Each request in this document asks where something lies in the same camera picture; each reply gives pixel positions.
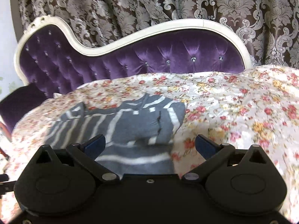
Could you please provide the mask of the brown damask curtain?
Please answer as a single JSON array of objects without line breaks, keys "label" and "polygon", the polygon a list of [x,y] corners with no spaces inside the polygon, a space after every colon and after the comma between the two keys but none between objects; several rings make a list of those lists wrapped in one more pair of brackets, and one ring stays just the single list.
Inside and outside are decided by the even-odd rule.
[{"label": "brown damask curtain", "polygon": [[57,16],[88,47],[166,21],[207,19],[239,36],[254,65],[298,67],[298,0],[19,0],[19,10],[23,28]]}]

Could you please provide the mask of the purple tufted headboard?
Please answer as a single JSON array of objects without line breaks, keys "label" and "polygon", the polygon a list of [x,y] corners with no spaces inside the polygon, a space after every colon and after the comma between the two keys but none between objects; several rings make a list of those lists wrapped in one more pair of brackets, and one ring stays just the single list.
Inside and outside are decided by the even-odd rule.
[{"label": "purple tufted headboard", "polygon": [[242,40],[210,20],[168,21],[89,48],[63,19],[43,16],[17,45],[14,68],[24,86],[1,101],[1,128],[11,133],[27,112],[55,93],[67,94],[95,80],[155,72],[239,73],[251,67]]}]

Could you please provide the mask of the grey white striped cardigan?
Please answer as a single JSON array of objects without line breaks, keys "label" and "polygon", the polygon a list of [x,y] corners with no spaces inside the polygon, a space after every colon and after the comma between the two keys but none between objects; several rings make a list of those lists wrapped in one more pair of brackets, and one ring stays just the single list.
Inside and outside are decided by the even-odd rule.
[{"label": "grey white striped cardigan", "polygon": [[181,127],[186,104],[144,94],[116,108],[88,109],[80,102],[53,123],[44,143],[53,149],[105,137],[105,149],[95,160],[118,176],[174,174],[173,139]]}]

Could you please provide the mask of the floral bedspread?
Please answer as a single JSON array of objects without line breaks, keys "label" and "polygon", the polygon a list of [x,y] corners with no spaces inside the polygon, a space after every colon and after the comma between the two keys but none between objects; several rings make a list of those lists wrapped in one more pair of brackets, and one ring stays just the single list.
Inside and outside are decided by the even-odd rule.
[{"label": "floral bedspread", "polygon": [[280,212],[292,223],[298,222],[298,70],[291,67],[266,65],[239,74],[150,73],[84,84],[46,100],[16,124],[12,141],[1,145],[10,156],[9,178],[15,181],[20,176],[49,128],[67,109],[79,102],[89,109],[113,108],[144,94],[187,104],[171,154],[178,174],[203,162],[195,150],[198,134],[237,149],[258,144],[287,184]]}]

